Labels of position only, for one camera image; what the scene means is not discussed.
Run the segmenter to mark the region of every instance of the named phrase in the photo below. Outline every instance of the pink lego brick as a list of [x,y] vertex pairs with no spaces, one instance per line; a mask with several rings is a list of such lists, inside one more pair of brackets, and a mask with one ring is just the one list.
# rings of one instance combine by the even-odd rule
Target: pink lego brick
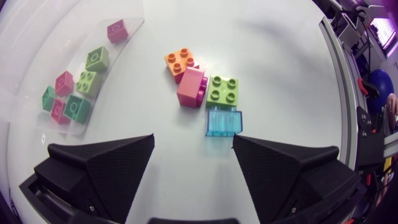
[[55,94],[67,96],[73,90],[73,76],[68,71],[63,72],[55,79]]
[[51,109],[51,117],[58,123],[58,124],[67,124],[69,123],[69,118],[63,115],[63,110],[65,109],[66,103],[60,99],[55,99],[54,104],[52,105]]
[[207,84],[207,77],[204,74],[204,70],[187,67],[177,89],[180,105],[191,108],[201,105]]
[[108,26],[107,31],[108,39],[111,41],[112,44],[122,40],[126,40],[129,36],[122,19]]

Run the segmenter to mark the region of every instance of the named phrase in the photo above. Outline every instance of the orange lego brick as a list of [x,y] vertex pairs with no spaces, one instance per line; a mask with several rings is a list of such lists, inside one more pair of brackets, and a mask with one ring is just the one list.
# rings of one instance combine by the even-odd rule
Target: orange lego brick
[[187,67],[199,68],[199,64],[195,61],[188,48],[168,54],[164,57],[164,60],[173,76],[174,82],[177,84],[180,83]]

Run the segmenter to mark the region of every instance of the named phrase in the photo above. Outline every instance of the green cube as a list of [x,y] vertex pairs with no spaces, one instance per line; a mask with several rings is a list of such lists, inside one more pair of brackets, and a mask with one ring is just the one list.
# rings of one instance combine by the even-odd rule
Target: green cube
[[90,112],[90,102],[77,97],[70,95],[67,105],[63,111],[63,115],[79,122],[81,124],[86,123],[88,113]]
[[48,86],[45,89],[44,94],[42,96],[43,110],[50,112],[52,109],[52,104],[54,103],[54,99],[55,99],[54,88],[52,88],[51,86]]
[[108,63],[108,51],[102,46],[87,54],[86,70],[102,72],[108,68]]
[[227,110],[238,105],[238,80],[235,78],[211,77],[207,91],[206,107],[219,106]]
[[75,90],[85,96],[95,98],[100,90],[102,77],[96,72],[82,72]]

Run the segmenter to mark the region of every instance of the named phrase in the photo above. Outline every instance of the white tabletop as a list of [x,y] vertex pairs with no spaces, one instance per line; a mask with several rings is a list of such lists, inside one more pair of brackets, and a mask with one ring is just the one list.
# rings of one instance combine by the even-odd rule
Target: white tabletop
[[[96,1],[92,13],[109,17],[106,9]],[[128,12],[126,5],[121,17]],[[340,147],[338,85],[318,26],[324,15],[312,1],[146,0],[144,14],[144,24],[109,72],[85,134],[11,125],[9,182],[24,223],[43,222],[18,186],[48,157],[47,144],[87,144],[151,133],[155,149],[127,223],[146,223],[151,217],[234,217],[241,223],[259,223],[231,149],[232,138],[205,137],[204,105],[195,110],[178,103],[177,85],[163,56],[182,47],[191,50],[206,76],[239,79],[242,135]],[[59,26],[72,30],[68,18]]]

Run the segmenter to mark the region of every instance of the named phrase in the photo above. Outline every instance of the transparent blue lego brick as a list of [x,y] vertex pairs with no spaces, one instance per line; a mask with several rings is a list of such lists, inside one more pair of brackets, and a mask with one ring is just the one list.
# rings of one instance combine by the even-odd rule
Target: transparent blue lego brick
[[212,108],[207,113],[207,132],[206,136],[234,136],[242,132],[242,112],[236,108],[230,111]]

